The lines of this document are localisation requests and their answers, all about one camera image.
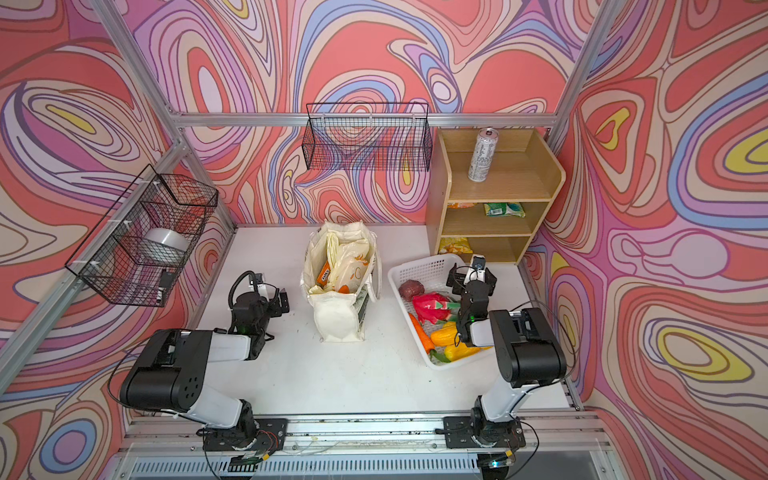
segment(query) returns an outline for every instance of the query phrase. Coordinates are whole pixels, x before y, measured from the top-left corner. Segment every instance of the white plastic basket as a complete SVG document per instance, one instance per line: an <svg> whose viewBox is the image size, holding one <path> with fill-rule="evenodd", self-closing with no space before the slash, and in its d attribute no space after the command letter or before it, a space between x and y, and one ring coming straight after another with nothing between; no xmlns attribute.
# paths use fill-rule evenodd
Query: white plastic basket
<svg viewBox="0 0 768 480"><path fill-rule="evenodd" d="M448 279L448 274L454 264L458 266L465 265L462 258L458 255L445 253L443 255L422 258L421 260L413 260L412 262L396 266L392 268L387 275L389 277L389 285L392 286L392 290L395 292L395 298L397 298L397 302L402 310L403 318L406 320L406 325L408 325L408 329L411 331L411 335L413 335L413 341L416 342L416 348L419 350L419 353L421 353L424 363L426 363L429 368L435 370L454 369L457 366L466 365L467 363L474 362L475 360L479 360L488 355L494 355L493 348L491 348L477 352L475 355L456 360L455 362L433 363L422 347L419 334L416 333L416 329L413 328L413 324L411 323L408 314L412 313L415 316L416 311L413 309L412 303L402 299L398 292L398 288L400 288L406 280L417 280L424 286L424 291L426 292L439 292L443 295L456 298L455 295L451 294L451 289L445 285L445 281ZM430 322L424 322L422 328L427 335L430 335L432 332L442 327L432 325ZM443 347L438 347L437 350L442 351Z"/></svg>

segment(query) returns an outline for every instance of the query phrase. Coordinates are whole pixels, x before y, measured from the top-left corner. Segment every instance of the black wire basket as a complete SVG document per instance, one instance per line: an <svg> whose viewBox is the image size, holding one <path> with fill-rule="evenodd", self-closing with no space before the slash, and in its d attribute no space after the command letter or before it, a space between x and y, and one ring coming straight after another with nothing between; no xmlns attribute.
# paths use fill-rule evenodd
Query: black wire basket
<svg viewBox="0 0 768 480"><path fill-rule="evenodd" d="M306 111L307 170L429 171L426 103L314 103Z"/></svg>
<svg viewBox="0 0 768 480"><path fill-rule="evenodd" d="M218 204L214 187L185 175L152 173L136 204L96 253L87 261L72 261L99 224L67 260L67 269L109 303L165 306ZM141 183L134 180L131 186ZM82 263L78 271L76 263Z"/></svg>

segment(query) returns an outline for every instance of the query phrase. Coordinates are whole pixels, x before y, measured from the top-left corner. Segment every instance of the white bag handle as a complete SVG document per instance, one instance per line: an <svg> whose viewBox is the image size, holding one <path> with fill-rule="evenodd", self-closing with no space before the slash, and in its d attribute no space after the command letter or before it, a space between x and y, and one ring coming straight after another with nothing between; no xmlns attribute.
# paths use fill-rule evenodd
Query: white bag handle
<svg viewBox="0 0 768 480"><path fill-rule="evenodd" d="M376 235L371 233L371 236L375 239ZM379 258L378 245L373 249L373 270L371 276L366 279L366 285L368 285L368 296L371 297L372 302L379 301L382 290L382 267Z"/></svg>

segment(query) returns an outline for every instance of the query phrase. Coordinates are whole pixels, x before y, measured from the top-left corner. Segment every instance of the colorful patterned wall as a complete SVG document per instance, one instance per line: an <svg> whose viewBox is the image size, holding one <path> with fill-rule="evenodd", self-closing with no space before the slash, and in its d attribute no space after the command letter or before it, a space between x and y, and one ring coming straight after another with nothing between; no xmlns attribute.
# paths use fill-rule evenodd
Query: colorful patterned wall
<svg viewBox="0 0 768 480"><path fill-rule="evenodd" d="M768 478L768 2L628 4L526 265L631 478Z"/></svg>
<svg viewBox="0 0 768 480"><path fill-rule="evenodd" d="M597 4L171 0L122 8L178 111L427 101L432 111L487 113L554 111ZM237 223L424 221L428 174L307 172L302 134L187 132Z"/></svg>
<svg viewBox="0 0 768 480"><path fill-rule="evenodd" d="M168 149L95 20L87 0L0 3L2 343L134 175ZM155 329L186 323L224 236L213 218L163 309L82 292L0 397L0 479L98 476L128 415L107 400L109 372Z"/></svg>

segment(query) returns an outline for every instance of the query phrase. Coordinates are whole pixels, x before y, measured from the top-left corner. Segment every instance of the wooden shelf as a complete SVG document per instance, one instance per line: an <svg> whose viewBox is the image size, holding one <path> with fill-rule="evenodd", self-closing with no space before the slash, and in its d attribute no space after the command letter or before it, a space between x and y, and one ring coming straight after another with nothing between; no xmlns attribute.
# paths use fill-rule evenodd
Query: wooden shelf
<svg viewBox="0 0 768 480"><path fill-rule="evenodd" d="M469 180L472 152L449 152L453 173L451 202L529 202L552 200L552 193L541 182L534 168L536 160L524 152L497 152L493 156L488 179L484 182Z"/></svg>
<svg viewBox="0 0 768 480"><path fill-rule="evenodd" d="M432 151L426 225L430 251L443 237L467 237L489 262L517 263L565 182L565 171L532 129L501 130L484 182L467 173L476 130L438 130ZM525 217L487 217L483 203L520 202ZM449 203L477 203L451 209ZM463 255L469 260L471 255Z"/></svg>
<svg viewBox="0 0 768 480"><path fill-rule="evenodd" d="M469 246L475 253L485 255L488 262L517 263L528 247L529 240L528 237L480 237L470 238ZM464 253L460 257L468 262L472 254Z"/></svg>
<svg viewBox="0 0 768 480"><path fill-rule="evenodd" d="M525 202L525 217L488 217L482 204L445 211L443 237L529 237L547 210L547 203Z"/></svg>

